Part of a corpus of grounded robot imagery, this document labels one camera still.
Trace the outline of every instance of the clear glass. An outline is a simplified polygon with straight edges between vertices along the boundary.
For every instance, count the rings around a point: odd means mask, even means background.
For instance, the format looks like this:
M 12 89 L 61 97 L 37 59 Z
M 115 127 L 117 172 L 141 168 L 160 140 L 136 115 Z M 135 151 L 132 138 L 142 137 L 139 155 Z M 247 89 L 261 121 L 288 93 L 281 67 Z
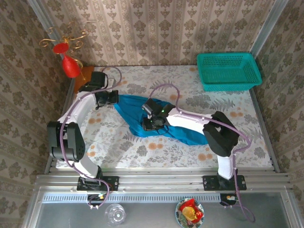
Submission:
M 106 208 L 104 216 L 108 225 L 114 227 L 124 222 L 126 214 L 120 204 L 114 203 Z

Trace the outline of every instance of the blue cloth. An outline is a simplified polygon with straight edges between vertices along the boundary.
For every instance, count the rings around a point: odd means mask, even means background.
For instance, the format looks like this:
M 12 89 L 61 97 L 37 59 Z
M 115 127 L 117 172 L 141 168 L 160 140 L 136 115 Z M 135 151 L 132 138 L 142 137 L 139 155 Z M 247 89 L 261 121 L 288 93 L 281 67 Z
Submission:
M 133 135 L 139 137 L 164 135 L 170 138 L 178 139 L 187 145 L 206 145 L 207 140 L 203 134 L 196 131 L 186 129 L 183 127 L 169 126 L 168 133 L 165 129 L 157 131 L 144 131 L 142 127 L 143 118 L 147 117 L 147 113 L 142 110 L 142 105 L 148 99 L 141 96 L 134 95 L 119 95 L 119 102 L 114 104 L 115 109 L 122 116 L 122 118 L 129 124 L 130 131 Z M 161 106 L 165 106 L 168 102 L 154 99 L 154 101 Z

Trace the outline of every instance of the cable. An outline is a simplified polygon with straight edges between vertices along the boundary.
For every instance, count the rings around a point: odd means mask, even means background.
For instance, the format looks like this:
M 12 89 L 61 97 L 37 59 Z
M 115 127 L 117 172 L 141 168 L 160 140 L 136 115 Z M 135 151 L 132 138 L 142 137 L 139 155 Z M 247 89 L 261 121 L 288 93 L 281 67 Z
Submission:
M 176 89 L 177 91 L 177 98 L 176 98 L 176 102 L 175 102 L 175 106 L 176 106 L 176 109 L 177 111 L 179 111 L 180 113 L 182 113 L 182 111 L 178 108 L 178 101 L 179 101 L 179 98 L 180 98 L 180 91 L 179 89 L 175 86 L 175 85 L 172 85 L 170 83 L 165 83 L 165 84 L 161 84 L 161 85 L 158 85 L 157 87 L 155 87 L 152 92 L 150 93 L 149 95 L 149 98 L 151 98 L 152 94 L 160 87 L 163 87 L 163 86 L 170 86 L 170 87 L 173 87 Z M 239 205 L 237 206 L 240 206 L 241 209 L 242 209 L 242 212 L 244 214 L 244 216 L 246 217 L 246 219 L 252 223 L 254 223 L 256 221 L 256 217 L 254 216 L 254 214 L 247 208 L 245 208 L 242 204 L 242 201 L 241 201 L 241 196 L 240 196 L 240 193 L 239 193 L 239 187 L 238 187 L 238 182 L 237 182 L 237 168 L 236 168 L 236 158 L 235 158 L 235 153 L 236 152 L 239 152 L 239 151 L 242 151 L 242 150 L 246 150 L 248 149 L 250 146 L 251 146 L 251 141 L 249 140 L 249 138 L 247 136 L 245 136 L 242 132 L 240 132 L 238 129 L 234 128 L 234 127 L 231 127 L 230 125 L 226 124 L 226 123 L 222 123 L 220 121 L 217 121 L 217 120 L 213 120 L 213 119 L 210 119 L 210 118 L 207 118 L 207 117 L 202 117 L 201 115 L 195 115 L 195 114 L 189 114 L 189 113 L 184 113 L 185 116 L 188 116 L 188 117 L 192 117 L 192 118 L 204 118 L 205 120 L 208 120 L 210 122 L 214 122 L 216 124 L 219 124 L 221 126 L 224 126 L 226 128 L 229 128 L 231 130 L 233 130 L 234 132 L 236 132 L 237 134 L 239 134 L 246 142 L 247 142 L 247 146 L 243 147 L 243 148 L 240 148 L 240 149 L 236 149 L 234 151 L 232 151 L 232 167 L 233 167 L 233 176 L 234 176 L 234 182 L 235 182 L 235 186 L 236 186 L 236 194 L 237 194 L 237 197 L 238 197 L 238 200 L 239 200 Z M 253 216 L 253 219 L 250 219 L 249 216 L 245 213 L 245 210 L 248 210 L 251 215 Z
M 115 66 L 106 66 L 105 68 L 103 68 L 103 70 L 101 72 L 103 72 L 106 68 L 108 67 L 111 67 L 111 68 L 114 68 L 116 70 L 118 70 L 119 72 L 119 81 L 113 85 L 112 87 L 109 87 L 109 88 L 103 88 L 103 89 L 98 89 L 98 90 L 95 90 L 95 91 L 92 91 L 92 92 L 88 92 L 87 94 L 83 95 L 82 97 L 80 97 L 71 107 L 70 111 L 67 113 L 66 115 L 66 118 L 64 119 L 63 123 L 61 124 L 61 127 L 60 127 L 60 133 L 59 133 L 59 141 L 60 141 L 60 148 L 61 148 L 61 151 L 62 151 L 62 155 L 63 155 L 63 158 L 65 160 L 65 162 L 67 163 L 67 165 L 70 167 L 70 168 L 73 168 L 76 172 L 78 172 L 80 175 L 83 175 L 85 176 L 86 178 L 88 179 L 91 179 L 91 180 L 94 180 L 94 181 L 99 181 L 101 183 L 103 183 L 106 188 L 107 188 L 107 193 L 106 193 L 106 196 L 104 198 L 104 200 L 99 204 L 99 207 L 102 206 L 106 200 L 108 199 L 109 197 L 109 193 L 110 193 L 110 188 L 109 188 L 109 185 L 107 182 L 105 182 L 104 180 L 102 179 L 99 179 L 99 178 L 92 178 L 92 177 L 89 177 L 87 176 L 86 174 L 82 173 L 80 170 L 78 170 L 74 163 L 73 164 L 70 164 L 68 162 L 68 159 L 67 159 L 67 156 L 66 156 L 66 151 L 65 151 L 65 147 L 64 147 L 64 144 L 63 144 L 63 130 L 64 130 L 64 127 L 68 121 L 68 119 L 70 118 L 71 116 L 71 113 L 73 112 L 73 110 L 77 107 L 78 103 L 82 101 L 82 99 L 84 99 L 85 97 L 91 95 L 91 94 L 94 94 L 94 93 L 98 93 L 98 92 L 103 92 L 103 91 L 107 91 L 107 90 L 110 90 L 110 89 L 113 89 L 115 88 L 121 81 L 122 81 L 122 78 L 123 78 L 123 75 L 122 75 L 122 72 L 120 71 L 120 69 L 118 69 L 117 67 Z

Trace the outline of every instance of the wooden block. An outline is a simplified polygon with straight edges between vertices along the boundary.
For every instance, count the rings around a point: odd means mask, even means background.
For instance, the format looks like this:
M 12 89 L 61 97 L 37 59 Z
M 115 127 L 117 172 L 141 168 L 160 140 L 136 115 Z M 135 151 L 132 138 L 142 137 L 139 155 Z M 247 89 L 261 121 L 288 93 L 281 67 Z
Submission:
M 82 75 L 75 78 L 74 94 L 76 94 L 81 86 L 91 80 L 91 74 L 94 71 L 94 66 L 85 66 L 81 69 Z

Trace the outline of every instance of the teal plastic basket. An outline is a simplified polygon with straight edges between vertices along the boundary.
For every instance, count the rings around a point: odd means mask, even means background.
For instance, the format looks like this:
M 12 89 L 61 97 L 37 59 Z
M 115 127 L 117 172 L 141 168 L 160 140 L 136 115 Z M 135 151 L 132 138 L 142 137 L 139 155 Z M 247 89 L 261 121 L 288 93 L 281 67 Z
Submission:
M 250 53 L 198 54 L 197 63 L 205 91 L 249 90 L 262 83 Z

